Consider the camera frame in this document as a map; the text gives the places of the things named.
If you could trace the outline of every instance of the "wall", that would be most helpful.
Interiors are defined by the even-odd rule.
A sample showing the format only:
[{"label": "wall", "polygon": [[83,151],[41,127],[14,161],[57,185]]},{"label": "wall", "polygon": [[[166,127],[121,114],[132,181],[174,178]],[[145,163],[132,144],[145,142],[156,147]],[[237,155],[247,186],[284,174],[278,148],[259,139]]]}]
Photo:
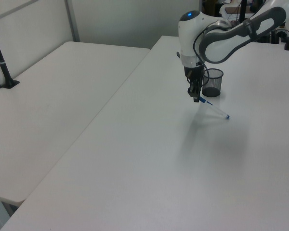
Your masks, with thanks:
[{"label": "wall", "polygon": [[72,35],[64,0],[39,0],[0,19],[0,48],[12,78],[66,41]]},{"label": "wall", "polygon": [[69,0],[81,42],[152,48],[198,0]]}]

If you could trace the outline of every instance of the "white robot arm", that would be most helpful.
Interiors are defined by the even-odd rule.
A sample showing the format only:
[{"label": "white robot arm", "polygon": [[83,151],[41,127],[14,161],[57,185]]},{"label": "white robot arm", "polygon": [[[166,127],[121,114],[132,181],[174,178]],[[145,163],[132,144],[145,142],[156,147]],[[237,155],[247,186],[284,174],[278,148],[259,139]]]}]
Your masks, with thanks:
[{"label": "white robot arm", "polygon": [[199,11],[184,14],[179,21],[180,59],[191,85],[188,93],[194,101],[199,101],[204,61],[222,63],[288,19],[289,0],[267,0],[252,18],[236,27],[231,27],[226,19]]}]

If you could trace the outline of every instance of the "blue pen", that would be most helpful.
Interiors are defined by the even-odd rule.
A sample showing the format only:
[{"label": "blue pen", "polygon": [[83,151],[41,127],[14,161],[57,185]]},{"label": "blue pen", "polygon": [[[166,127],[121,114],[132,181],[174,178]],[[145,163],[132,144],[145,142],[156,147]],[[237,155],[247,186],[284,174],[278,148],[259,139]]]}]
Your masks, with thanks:
[{"label": "blue pen", "polygon": [[209,101],[206,101],[206,100],[203,99],[201,96],[200,96],[199,100],[200,100],[201,102],[203,102],[206,106],[208,106],[209,108],[211,108],[213,111],[215,111],[215,112],[217,112],[218,114],[224,116],[226,119],[229,119],[229,118],[230,118],[230,116],[229,116],[227,113],[225,113],[225,112],[223,112],[221,109],[213,106],[213,104],[211,104]]}]

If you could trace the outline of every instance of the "white table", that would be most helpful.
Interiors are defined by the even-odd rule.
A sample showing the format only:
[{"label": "white table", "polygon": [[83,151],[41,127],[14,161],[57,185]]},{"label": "white table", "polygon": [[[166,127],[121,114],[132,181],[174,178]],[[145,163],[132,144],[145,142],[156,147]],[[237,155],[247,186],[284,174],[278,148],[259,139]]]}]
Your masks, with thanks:
[{"label": "white table", "polygon": [[148,52],[68,42],[0,89],[0,200],[20,205]]},{"label": "white table", "polygon": [[2,231],[289,231],[289,52],[215,65],[225,120],[188,96],[178,50],[157,42]]}]

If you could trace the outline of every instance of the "black mesh pen holder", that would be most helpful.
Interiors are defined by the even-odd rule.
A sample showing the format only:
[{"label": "black mesh pen holder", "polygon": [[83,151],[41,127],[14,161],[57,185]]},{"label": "black mesh pen holder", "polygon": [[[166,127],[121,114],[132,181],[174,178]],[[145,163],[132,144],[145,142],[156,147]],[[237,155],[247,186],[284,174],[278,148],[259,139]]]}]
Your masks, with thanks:
[{"label": "black mesh pen holder", "polygon": [[202,94],[207,97],[216,97],[221,94],[223,72],[219,69],[210,68],[203,76]]}]

